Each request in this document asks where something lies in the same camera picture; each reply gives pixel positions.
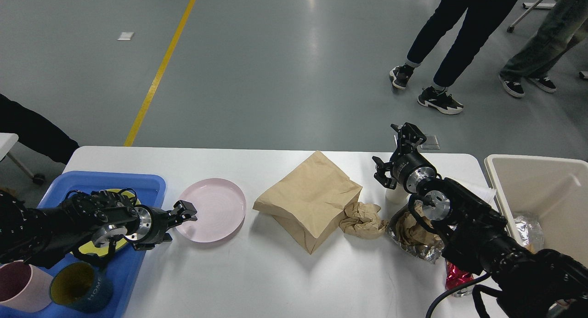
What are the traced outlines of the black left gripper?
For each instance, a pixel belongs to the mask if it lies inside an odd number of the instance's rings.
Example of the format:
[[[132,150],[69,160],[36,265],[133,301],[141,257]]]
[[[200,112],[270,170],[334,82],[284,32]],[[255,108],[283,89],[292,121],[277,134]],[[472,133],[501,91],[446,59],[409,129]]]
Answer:
[[[198,221],[193,203],[179,199],[170,211],[147,206],[135,207],[138,228],[134,231],[132,247],[135,251],[147,251],[157,245],[173,241],[168,229],[187,221]]]

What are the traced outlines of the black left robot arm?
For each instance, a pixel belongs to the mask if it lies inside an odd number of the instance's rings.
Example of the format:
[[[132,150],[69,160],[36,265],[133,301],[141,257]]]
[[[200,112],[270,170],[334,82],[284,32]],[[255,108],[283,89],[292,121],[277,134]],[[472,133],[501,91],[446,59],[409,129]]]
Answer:
[[[105,267],[116,243],[127,241],[136,251],[171,241],[168,230],[197,221],[192,203],[179,200],[172,210],[140,204],[132,188],[84,193],[72,190],[53,208],[27,208],[2,190],[0,260],[22,261],[51,268],[71,253],[96,267]]]

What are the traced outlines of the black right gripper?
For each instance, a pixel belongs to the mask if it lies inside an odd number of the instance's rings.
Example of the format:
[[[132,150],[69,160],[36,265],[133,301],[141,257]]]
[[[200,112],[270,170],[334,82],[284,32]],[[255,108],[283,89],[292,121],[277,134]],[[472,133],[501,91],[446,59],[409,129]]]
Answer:
[[[372,157],[376,164],[374,178],[384,188],[401,187],[406,193],[418,194],[420,184],[438,177],[435,167],[418,152],[418,146],[425,143],[427,137],[411,123],[390,126],[398,135],[396,148],[388,162],[375,155]]]

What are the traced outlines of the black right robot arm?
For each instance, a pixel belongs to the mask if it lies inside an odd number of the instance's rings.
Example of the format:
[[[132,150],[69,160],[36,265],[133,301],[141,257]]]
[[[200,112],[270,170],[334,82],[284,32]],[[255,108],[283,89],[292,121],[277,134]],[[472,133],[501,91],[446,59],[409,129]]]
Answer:
[[[406,209],[425,231],[441,238],[443,257],[478,278],[472,296],[481,318],[481,295],[495,297],[509,318],[585,318],[587,268],[552,249],[531,253],[506,232],[506,218],[455,180],[442,177],[418,152],[426,136],[411,123],[391,125],[396,149],[388,162],[373,157],[374,178],[409,194]]]

